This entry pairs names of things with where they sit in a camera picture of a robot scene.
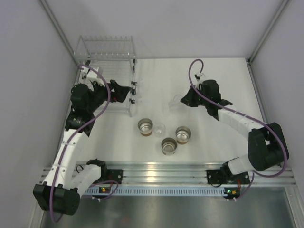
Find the clear plastic cup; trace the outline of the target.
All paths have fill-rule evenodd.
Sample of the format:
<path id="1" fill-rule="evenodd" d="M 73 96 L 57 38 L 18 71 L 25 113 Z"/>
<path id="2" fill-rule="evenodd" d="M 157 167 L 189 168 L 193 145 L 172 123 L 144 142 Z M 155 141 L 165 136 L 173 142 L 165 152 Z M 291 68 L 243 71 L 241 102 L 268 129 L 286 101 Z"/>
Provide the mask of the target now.
<path id="1" fill-rule="evenodd" d="M 173 108 L 179 105 L 181 102 L 180 100 L 182 99 L 182 95 L 175 95 L 169 102 L 168 102 L 168 107 Z"/>
<path id="2" fill-rule="evenodd" d="M 157 137 L 163 137 L 166 133 L 166 127 L 162 123 L 156 123 L 153 127 L 153 132 Z"/>

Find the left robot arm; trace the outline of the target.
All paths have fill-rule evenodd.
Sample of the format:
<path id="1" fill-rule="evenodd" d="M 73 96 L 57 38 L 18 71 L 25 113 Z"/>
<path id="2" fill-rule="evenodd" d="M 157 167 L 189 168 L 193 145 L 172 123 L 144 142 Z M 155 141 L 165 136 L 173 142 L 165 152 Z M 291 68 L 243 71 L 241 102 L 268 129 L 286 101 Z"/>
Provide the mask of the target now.
<path id="1" fill-rule="evenodd" d="M 43 211 L 74 215 L 80 198 L 93 184 L 109 182 L 107 166 L 98 159 L 89 160 L 73 175 L 77 159 L 89 139 L 96 116 L 94 112 L 107 101 L 123 103 L 131 88 L 115 80 L 105 86 L 97 81 L 91 86 L 79 83 L 71 89 L 71 111 L 58 154 L 46 178 L 34 186 L 33 195 Z"/>

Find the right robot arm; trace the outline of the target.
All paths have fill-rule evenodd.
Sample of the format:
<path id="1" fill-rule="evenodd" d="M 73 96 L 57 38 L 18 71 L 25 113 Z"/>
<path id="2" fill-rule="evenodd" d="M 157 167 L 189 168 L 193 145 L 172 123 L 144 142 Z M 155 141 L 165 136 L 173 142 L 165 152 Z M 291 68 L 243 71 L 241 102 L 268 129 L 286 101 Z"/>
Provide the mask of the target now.
<path id="1" fill-rule="evenodd" d="M 227 124 L 248 141 L 248 152 L 222 164 L 222 178 L 233 183 L 248 171 L 264 171 L 289 159 L 282 128 L 267 124 L 237 111 L 232 102 L 222 99 L 215 80 L 200 81 L 180 100 L 188 107 L 203 106 L 217 121 Z"/>

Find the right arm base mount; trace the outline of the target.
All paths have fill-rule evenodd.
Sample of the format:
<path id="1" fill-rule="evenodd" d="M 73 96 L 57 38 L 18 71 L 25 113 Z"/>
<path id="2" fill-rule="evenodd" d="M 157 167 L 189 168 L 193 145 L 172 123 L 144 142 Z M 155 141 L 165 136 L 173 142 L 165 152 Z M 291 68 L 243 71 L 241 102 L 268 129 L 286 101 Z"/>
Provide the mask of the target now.
<path id="1" fill-rule="evenodd" d="M 223 173 L 220 170 L 206 170 L 208 185 L 220 187 L 227 183 Z"/>

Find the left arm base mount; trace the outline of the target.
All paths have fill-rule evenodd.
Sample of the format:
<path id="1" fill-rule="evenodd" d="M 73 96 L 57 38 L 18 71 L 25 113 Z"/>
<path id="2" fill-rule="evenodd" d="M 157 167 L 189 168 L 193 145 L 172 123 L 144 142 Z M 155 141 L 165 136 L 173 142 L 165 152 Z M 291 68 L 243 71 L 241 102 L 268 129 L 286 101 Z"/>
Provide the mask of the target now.
<path id="1" fill-rule="evenodd" d="M 123 180 L 123 170 L 122 169 L 108 169 L 104 180 L 106 181 L 116 181 L 122 184 Z"/>

